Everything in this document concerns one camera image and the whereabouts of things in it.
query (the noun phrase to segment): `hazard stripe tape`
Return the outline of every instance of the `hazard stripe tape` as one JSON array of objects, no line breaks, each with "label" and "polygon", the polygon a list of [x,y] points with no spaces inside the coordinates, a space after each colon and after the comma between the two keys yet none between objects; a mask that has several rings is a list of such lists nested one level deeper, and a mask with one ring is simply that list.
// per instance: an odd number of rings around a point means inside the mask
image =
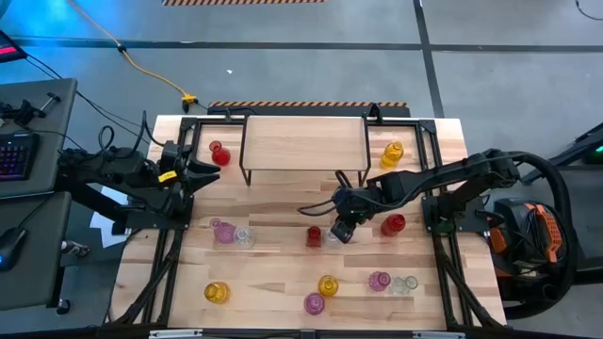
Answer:
[{"label": "hazard stripe tape", "polygon": [[315,4],[326,0],[163,0],[163,6]]},{"label": "hazard stripe tape", "polygon": [[[274,106],[274,107],[368,107],[371,102],[213,102],[210,106],[237,107],[237,106]],[[404,102],[379,102],[381,107],[406,107]]]}]

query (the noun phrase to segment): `keyboard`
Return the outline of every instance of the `keyboard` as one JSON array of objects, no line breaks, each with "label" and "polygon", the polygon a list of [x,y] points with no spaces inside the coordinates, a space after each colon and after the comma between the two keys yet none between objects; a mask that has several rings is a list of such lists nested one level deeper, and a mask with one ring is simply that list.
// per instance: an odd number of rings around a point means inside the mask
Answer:
[{"label": "keyboard", "polygon": [[0,135],[0,182],[27,180],[39,143],[33,133]]}]

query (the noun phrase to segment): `yellow glass cup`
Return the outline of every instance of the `yellow glass cup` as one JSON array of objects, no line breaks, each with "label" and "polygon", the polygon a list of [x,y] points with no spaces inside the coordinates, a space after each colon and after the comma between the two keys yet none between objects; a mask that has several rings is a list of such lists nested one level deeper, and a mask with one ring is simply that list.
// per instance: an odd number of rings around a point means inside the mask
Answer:
[{"label": "yellow glass cup", "polygon": [[204,295],[207,300],[222,304],[230,298],[230,288],[226,282],[212,282],[205,287]]},{"label": "yellow glass cup", "polygon": [[383,151],[381,157],[381,167],[385,170],[394,170],[398,165],[399,160],[404,155],[404,148],[399,141],[392,142]]},{"label": "yellow glass cup", "polygon": [[318,281],[318,291],[323,297],[332,297],[339,289],[339,282],[334,276],[324,276]]}]

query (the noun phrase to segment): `computer mouse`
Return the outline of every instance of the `computer mouse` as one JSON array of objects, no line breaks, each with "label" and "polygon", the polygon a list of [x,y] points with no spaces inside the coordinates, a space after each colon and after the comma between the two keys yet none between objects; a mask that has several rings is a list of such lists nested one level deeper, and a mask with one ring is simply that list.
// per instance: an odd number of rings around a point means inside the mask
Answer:
[{"label": "computer mouse", "polygon": [[11,270],[21,254],[21,248],[27,236],[22,227],[7,229],[0,235],[0,271]]}]

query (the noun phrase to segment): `wooden shelf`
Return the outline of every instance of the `wooden shelf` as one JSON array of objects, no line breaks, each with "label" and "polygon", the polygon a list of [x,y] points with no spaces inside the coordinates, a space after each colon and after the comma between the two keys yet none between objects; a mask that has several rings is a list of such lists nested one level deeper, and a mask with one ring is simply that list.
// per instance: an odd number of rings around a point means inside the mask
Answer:
[{"label": "wooden shelf", "polygon": [[240,167],[252,170],[349,170],[370,166],[366,119],[249,116]]}]

